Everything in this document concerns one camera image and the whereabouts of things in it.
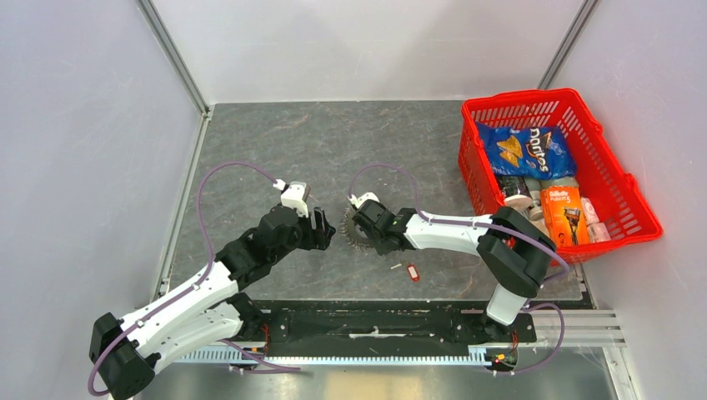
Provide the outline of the steel disc with keyrings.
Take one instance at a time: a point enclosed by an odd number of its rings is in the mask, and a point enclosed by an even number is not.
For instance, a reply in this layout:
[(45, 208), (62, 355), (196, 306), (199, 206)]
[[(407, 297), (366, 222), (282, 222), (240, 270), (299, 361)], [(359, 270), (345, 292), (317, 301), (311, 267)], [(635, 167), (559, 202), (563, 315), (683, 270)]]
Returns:
[(374, 220), (367, 214), (356, 217), (359, 212), (352, 206), (345, 208), (340, 231), (346, 237), (347, 244), (356, 250), (374, 249), (380, 245), (380, 239), (374, 232)]

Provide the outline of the red key tag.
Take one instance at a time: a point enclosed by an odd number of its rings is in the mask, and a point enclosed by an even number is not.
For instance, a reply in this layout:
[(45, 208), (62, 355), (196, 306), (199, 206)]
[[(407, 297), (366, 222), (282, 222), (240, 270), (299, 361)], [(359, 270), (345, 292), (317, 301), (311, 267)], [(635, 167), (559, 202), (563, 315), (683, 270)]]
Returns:
[(414, 264), (410, 263), (406, 266), (406, 271), (413, 282), (418, 282), (420, 280), (418, 269)]

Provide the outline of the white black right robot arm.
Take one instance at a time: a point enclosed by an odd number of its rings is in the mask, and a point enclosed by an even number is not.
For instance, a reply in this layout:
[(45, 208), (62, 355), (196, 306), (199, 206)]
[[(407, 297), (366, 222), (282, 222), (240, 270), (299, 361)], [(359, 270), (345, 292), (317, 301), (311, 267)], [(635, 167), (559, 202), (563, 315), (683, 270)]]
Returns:
[(379, 255), (438, 249), (480, 258), (497, 284), (481, 318), (483, 334), (504, 340), (515, 319), (543, 287), (556, 246), (533, 223), (511, 207), (493, 214), (452, 217), (402, 208), (392, 212), (368, 199), (345, 213), (348, 240)]

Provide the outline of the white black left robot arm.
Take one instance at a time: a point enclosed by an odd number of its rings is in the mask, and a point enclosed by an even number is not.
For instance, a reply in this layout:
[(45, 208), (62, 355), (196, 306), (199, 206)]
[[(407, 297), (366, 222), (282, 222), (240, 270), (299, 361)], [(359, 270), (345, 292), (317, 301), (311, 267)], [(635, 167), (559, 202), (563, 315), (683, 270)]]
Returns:
[(262, 313), (243, 289), (295, 250), (326, 250), (335, 233), (322, 208), (300, 217), (278, 204), (171, 292), (122, 317), (102, 315), (89, 347), (89, 393), (129, 399), (195, 350), (222, 339), (254, 339)]

